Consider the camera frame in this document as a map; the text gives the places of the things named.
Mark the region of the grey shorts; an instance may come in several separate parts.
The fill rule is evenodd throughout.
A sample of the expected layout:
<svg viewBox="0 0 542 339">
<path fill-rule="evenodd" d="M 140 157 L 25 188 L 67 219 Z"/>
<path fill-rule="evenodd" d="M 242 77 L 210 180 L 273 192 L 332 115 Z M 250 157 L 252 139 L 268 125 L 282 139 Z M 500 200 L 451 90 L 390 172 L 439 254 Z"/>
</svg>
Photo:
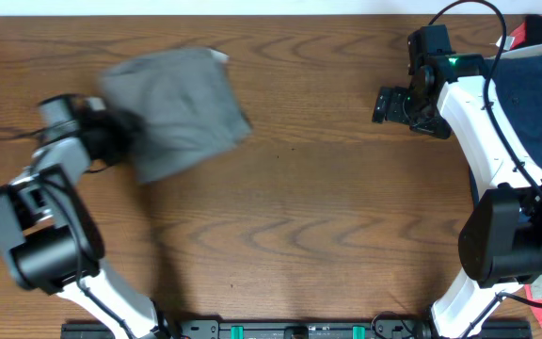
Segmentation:
<svg viewBox="0 0 542 339">
<path fill-rule="evenodd" d="M 137 56 L 101 73 L 107 103 L 137 123 L 130 158 L 139 183 L 188 170 L 251 134 L 228 61 L 215 49 L 191 47 Z"/>
</svg>

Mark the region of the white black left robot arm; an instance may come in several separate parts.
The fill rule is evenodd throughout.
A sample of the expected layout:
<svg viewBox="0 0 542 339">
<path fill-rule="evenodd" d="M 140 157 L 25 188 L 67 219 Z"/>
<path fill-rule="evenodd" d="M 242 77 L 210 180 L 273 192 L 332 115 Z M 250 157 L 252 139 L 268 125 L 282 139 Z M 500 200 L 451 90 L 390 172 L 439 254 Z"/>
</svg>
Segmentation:
<svg viewBox="0 0 542 339">
<path fill-rule="evenodd" d="M 104 241 L 75 185 L 93 162 L 126 152 L 131 126 L 107 110 L 42 109 L 46 122 L 31 163 L 0 186 L 0 253 L 25 290 L 69 300 L 114 338 L 170 338 L 151 298 L 105 260 Z"/>
</svg>

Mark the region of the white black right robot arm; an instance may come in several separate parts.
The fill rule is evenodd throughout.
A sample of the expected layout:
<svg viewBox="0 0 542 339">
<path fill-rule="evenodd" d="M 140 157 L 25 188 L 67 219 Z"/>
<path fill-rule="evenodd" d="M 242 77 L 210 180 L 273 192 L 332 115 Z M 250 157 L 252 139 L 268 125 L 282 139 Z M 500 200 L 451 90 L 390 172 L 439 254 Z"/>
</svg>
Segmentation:
<svg viewBox="0 0 542 339">
<path fill-rule="evenodd" d="M 408 87 L 383 87 L 373 121 L 432 137 L 456 137 L 478 202 L 458 237 L 461 268 L 430 307 L 421 338 L 482 333 L 505 299 L 542 275 L 542 169 L 503 112 L 496 68 L 479 55 L 430 56 Z"/>
</svg>

